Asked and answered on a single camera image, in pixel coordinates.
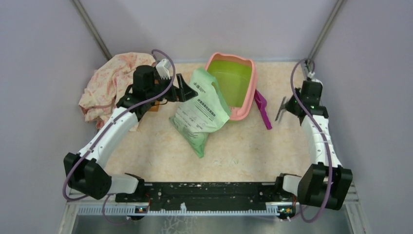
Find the green cat litter bag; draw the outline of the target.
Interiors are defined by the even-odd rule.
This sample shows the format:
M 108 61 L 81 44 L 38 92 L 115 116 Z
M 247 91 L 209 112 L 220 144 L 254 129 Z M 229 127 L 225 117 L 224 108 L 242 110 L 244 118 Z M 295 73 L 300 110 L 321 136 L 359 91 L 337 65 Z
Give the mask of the green cat litter bag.
M 220 130 L 229 121 L 231 110 L 217 79 L 204 68 L 200 67 L 192 73 L 189 87 L 198 95 L 181 103 L 169 121 L 195 154 L 203 158 L 208 135 Z

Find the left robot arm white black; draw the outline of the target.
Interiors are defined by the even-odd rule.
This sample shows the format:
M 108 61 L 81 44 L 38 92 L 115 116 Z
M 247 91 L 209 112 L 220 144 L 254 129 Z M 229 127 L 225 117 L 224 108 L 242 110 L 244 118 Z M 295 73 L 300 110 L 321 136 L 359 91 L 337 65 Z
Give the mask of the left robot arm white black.
M 146 188 L 139 184 L 141 178 L 130 174 L 109 175 L 104 170 L 109 157 L 125 134 L 157 101 L 186 102 L 196 96 L 198 92 L 186 84 L 181 74 L 170 75 L 164 65 L 138 66 L 133 73 L 133 83 L 127 87 L 103 128 L 78 153 L 65 156 L 66 179 L 62 192 L 67 201 L 74 200 L 67 195 L 67 188 L 94 199 L 127 194 L 135 202 L 143 200 Z

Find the magenta plastic litter scoop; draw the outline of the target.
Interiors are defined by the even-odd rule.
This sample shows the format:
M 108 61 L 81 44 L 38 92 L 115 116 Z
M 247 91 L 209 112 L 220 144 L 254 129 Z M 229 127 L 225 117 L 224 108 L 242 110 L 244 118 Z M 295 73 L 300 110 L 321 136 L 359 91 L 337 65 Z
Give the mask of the magenta plastic litter scoop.
M 269 117 L 268 117 L 268 114 L 267 114 L 267 111 L 266 111 L 267 100 L 265 99 L 265 97 L 258 90 L 255 90 L 254 100 L 257 104 L 257 107 L 260 111 L 262 120 L 263 120 L 267 130 L 271 130 L 272 129 L 272 124 L 271 124 L 271 121 L 269 120 Z

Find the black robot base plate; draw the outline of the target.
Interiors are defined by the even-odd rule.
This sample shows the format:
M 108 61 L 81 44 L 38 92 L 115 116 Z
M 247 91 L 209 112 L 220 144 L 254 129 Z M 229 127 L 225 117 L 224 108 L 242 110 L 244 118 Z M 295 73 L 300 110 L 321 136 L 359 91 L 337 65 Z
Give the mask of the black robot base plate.
M 293 215 L 297 202 L 275 182 L 146 182 L 119 203 L 148 203 L 153 212 Z

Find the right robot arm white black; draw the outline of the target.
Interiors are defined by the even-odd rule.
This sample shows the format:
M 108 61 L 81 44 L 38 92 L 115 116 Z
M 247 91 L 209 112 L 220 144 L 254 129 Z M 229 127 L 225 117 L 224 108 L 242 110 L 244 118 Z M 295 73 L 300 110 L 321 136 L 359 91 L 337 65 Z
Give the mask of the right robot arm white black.
M 329 133 L 329 115 L 320 104 L 322 83 L 307 79 L 301 88 L 295 88 L 290 99 L 283 98 L 276 119 L 283 112 L 298 117 L 309 146 L 311 164 L 303 176 L 280 174 L 274 188 L 275 197 L 287 201 L 295 195 L 303 205 L 321 207 L 326 192 L 329 192 L 325 208 L 339 210 L 353 180 L 350 169 L 343 168 L 337 157 Z

